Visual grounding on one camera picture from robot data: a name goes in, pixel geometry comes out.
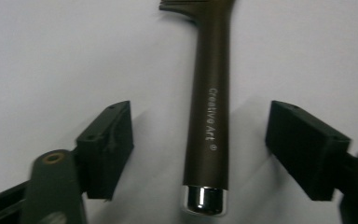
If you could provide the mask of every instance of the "white surface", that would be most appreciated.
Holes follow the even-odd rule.
[[[301,106],[358,152],[358,1],[242,1],[232,17],[228,214],[179,210],[197,29],[158,1],[0,0],[0,191],[131,100],[135,149],[89,223],[340,223],[264,146],[269,102]]]

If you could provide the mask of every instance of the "brush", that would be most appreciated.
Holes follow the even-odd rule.
[[[227,211],[229,23],[234,0],[162,0],[159,9],[188,16],[198,26],[188,128],[185,211],[222,216]]]

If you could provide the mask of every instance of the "silver ferrule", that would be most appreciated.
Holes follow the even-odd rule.
[[[227,211],[227,190],[183,185],[183,210],[194,215],[221,217]]]

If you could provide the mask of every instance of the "brush handle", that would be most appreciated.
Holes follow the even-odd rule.
[[[185,208],[222,215],[228,189],[229,19],[199,21],[198,26],[183,182]]]

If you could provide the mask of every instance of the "white background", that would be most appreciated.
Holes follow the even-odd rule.
[[[0,0],[0,191],[131,100],[135,149],[102,223],[340,223],[337,192],[310,201],[269,155],[271,100],[349,136],[358,153],[358,1],[238,0],[232,15],[228,214],[179,209],[196,27],[158,1]]]

